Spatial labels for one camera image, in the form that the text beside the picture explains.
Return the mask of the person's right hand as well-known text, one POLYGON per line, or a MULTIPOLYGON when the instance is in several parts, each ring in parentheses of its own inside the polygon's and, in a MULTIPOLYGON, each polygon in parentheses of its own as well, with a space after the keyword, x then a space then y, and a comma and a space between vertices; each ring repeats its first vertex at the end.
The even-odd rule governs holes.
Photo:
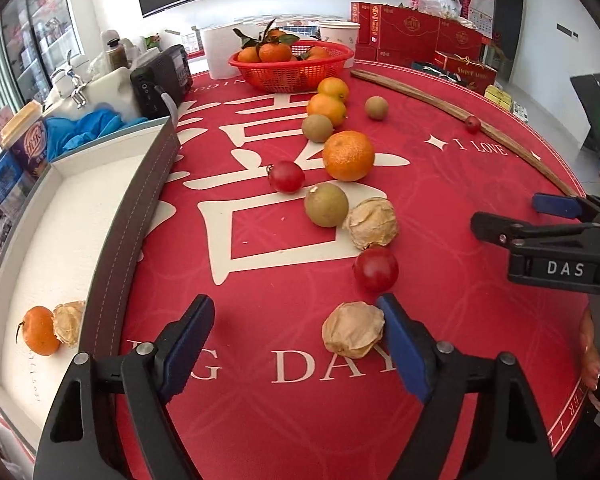
POLYGON ((600 352, 594 344, 594 323, 590 308, 583 312, 579 325, 581 347, 581 380, 586 388, 595 391, 600 380, 600 352))

